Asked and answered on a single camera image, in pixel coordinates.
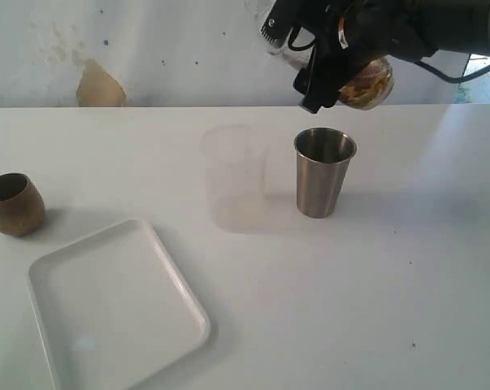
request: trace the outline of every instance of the clear cup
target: clear cup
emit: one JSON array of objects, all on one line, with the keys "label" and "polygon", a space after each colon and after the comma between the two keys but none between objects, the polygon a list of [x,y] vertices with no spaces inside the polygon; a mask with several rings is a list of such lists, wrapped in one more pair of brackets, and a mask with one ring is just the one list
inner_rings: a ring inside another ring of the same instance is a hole
[{"label": "clear cup", "polygon": [[212,221],[230,232],[256,227],[266,210],[264,132],[247,125],[213,128],[202,138],[201,150],[206,156],[206,200]]}]

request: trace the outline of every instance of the tabletop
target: tabletop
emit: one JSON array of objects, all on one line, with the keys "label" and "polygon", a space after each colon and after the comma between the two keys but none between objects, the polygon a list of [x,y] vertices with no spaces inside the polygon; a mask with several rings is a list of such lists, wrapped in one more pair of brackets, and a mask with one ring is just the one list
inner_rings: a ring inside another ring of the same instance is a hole
[{"label": "tabletop", "polygon": [[[206,212],[202,135],[264,129],[268,219]],[[295,204],[293,138],[358,144],[329,219]],[[0,109],[0,174],[22,171],[45,226],[0,234],[0,389],[51,389],[26,272],[118,221],[149,221],[213,331],[139,389],[490,389],[490,106]]]}]

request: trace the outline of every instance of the wooden cup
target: wooden cup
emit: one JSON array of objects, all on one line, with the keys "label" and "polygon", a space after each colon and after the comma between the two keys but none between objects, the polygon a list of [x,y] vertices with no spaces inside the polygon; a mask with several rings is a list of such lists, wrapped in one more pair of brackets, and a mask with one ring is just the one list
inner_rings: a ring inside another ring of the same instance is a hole
[{"label": "wooden cup", "polygon": [[22,173],[0,175],[0,232],[22,236],[41,226],[44,202],[32,181]]}]

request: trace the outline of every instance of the plastic tray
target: plastic tray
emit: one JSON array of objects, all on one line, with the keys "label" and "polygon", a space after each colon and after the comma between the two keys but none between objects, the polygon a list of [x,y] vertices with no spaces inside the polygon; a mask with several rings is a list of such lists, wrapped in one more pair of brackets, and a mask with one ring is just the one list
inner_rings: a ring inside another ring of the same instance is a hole
[{"label": "plastic tray", "polygon": [[58,390],[129,389],[209,335],[205,311],[142,221],[39,258],[28,286]]}]

